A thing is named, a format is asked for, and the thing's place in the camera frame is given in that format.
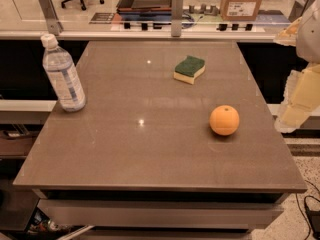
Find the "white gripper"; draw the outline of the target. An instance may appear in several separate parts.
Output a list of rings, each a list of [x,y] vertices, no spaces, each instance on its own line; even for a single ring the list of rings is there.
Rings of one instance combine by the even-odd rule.
[[[315,0],[302,18],[280,31],[273,42],[296,46],[300,58],[320,63],[320,0]],[[278,132],[292,133],[320,106],[320,64],[310,64],[301,72],[292,70],[283,97],[274,126]]]

